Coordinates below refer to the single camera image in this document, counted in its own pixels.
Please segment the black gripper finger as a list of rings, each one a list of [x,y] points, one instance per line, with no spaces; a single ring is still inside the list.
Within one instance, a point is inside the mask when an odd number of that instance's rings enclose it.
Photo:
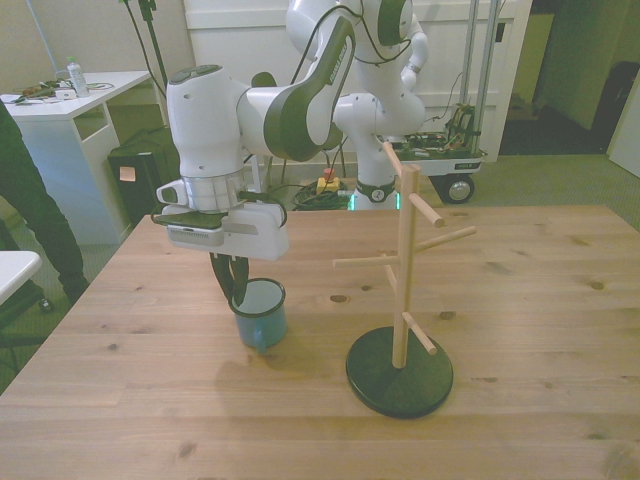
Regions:
[[[245,299],[249,281],[249,260],[245,257],[231,257],[232,300],[240,306]]]
[[[231,257],[224,254],[209,253],[214,275],[227,301],[233,299],[235,280],[231,269]]]

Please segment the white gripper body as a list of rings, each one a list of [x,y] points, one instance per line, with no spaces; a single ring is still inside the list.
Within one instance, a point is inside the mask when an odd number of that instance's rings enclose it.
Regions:
[[[289,248],[289,237],[282,224],[284,213],[277,204],[243,204],[222,219],[222,254],[276,261]]]

